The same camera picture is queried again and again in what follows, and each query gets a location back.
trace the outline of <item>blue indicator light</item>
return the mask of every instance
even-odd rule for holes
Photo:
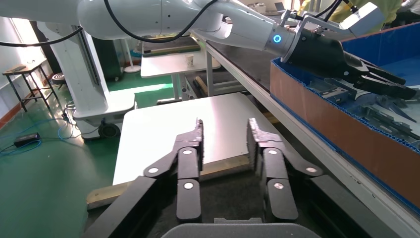
[[[279,42],[281,41],[281,36],[279,36],[279,35],[275,35],[275,36],[273,37],[273,41],[274,41],[275,43],[279,43]]]

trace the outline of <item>yellow clothing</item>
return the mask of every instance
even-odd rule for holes
[[[309,9],[311,0],[305,0],[302,3],[300,12],[307,11]],[[364,6],[366,3],[371,2],[379,7],[382,14],[385,16],[385,21],[381,24],[373,27],[369,33],[376,32],[381,30],[383,24],[390,23],[397,17],[397,10],[401,7],[402,0],[350,0],[350,2],[357,6],[358,8]],[[338,8],[335,10],[335,12],[331,15],[330,20],[335,22],[342,22],[344,19],[346,19],[348,16],[350,16],[352,12],[349,10],[349,8],[346,6],[344,2],[341,2],[341,4],[338,6]]]

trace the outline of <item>stool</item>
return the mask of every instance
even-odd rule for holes
[[[44,76],[45,80],[47,81],[48,87],[39,88],[37,83],[35,82],[35,79],[32,76],[32,72],[34,72],[38,68],[41,70],[42,75]],[[26,80],[25,74],[28,74],[32,78],[32,81],[34,82],[35,86],[37,87],[36,89],[31,88],[28,81]],[[9,81],[10,85],[12,86],[12,89],[14,90],[14,93],[16,94],[17,99],[19,99],[19,101],[20,101],[20,105],[23,107],[23,110],[25,110],[25,112],[28,112],[28,110],[26,110],[26,107],[25,107],[24,103],[28,100],[33,99],[33,100],[35,100],[35,102],[37,102],[38,98],[42,98],[48,109],[50,109],[50,106],[48,105],[47,99],[52,94],[54,94],[55,98],[57,98],[57,101],[58,101],[57,94],[55,93],[54,88],[51,86],[51,83],[48,81],[47,75],[45,74],[44,70],[41,67],[41,63],[19,64],[19,65],[16,65],[15,67],[13,67],[12,69],[9,69],[8,71],[5,71],[3,73],[3,75],[7,77],[7,80]],[[23,80],[25,81],[26,85],[29,88],[29,91],[31,92],[31,97],[24,98],[24,99],[20,98],[19,94],[16,91],[16,88],[13,85],[13,81],[10,79],[11,75],[13,75],[13,76],[22,75]],[[43,93],[41,92],[42,89],[51,89],[51,92],[47,96],[44,96]],[[38,91],[40,93],[40,96],[35,97],[34,91]]]

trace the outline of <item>metal sheet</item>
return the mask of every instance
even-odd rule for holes
[[[142,175],[144,168],[172,150],[178,134],[194,129],[196,118],[204,122],[205,173],[207,164],[247,155],[249,118],[256,118],[262,130],[278,133],[243,94],[133,110],[124,117],[113,184]]]

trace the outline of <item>blue cable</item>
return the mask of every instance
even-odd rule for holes
[[[39,124],[42,124],[42,123],[45,123],[45,122],[49,122],[49,121],[52,121],[52,120],[64,120],[64,119],[63,119],[63,118],[53,118],[53,119],[40,120],[40,121],[37,121],[36,123],[34,123],[32,126],[30,126],[30,127],[26,128],[26,129],[24,129],[24,130],[23,130],[23,131],[21,131],[21,132],[17,132],[17,133],[11,134],[11,135],[0,136],[0,139],[2,139],[2,138],[7,138],[7,137],[11,137],[11,136],[16,136],[16,135],[18,135],[18,134],[24,133],[25,131],[27,131],[27,130],[29,130],[29,129],[33,128],[34,126],[37,126],[37,125],[39,125]]]
[[[32,143],[34,143],[34,142],[38,142],[38,144],[37,144],[36,146],[34,146],[34,147],[30,148],[30,149],[27,149],[27,150],[24,150],[24,151],[19,151],[21,148],[26,147],[27,145],[30,145],[30,144],[32,144]],[[0,151],[0,155],[4,155],[4,156],[5,156],[5,155],[11,155],[11,154],[15,155],[15,152],[18,152],[18,151],[19,151],[19,154],[22,154],[22,153],[28,152],[28,151],[30,151],[30,150],[33,150],[33,149],[37,148],[37,147],[38,147],[38,146],[40,146],[40,145],[41,145],[41,141],[40,141],[40,140],[34,140],[34,141],[31,141],[31,142],[29,142],[29,143],[24,144],[23,146],[21,146],[21,147],[19,147],[19,148],[15,149],[15,150],[13,150],[13,151],[10,151],[10,152],[1,152],[1,151]]]
[[[57,135],[58,135],[58,137],[60,138],[60,140],[67,140],[67,139],[69,139],[69,138],[71,138],[71,136],[73,135],[73,132],[74,132],[74,125],[73,124],[71,124],[71,134],[70,134],[70,136],[69,137],[65,137],[65,138],[62,138],[61,137],[61,134],[60,134],[60,131],[61,131],[61,129],[63,129],[63,127],[65,126],[65,125],[69,125],[70,123],[66,123],[66,124],[64,124],[64,125],[62,125],[62,126],[60,126],[60,128],[58,129],[58,131],[57,131]]]

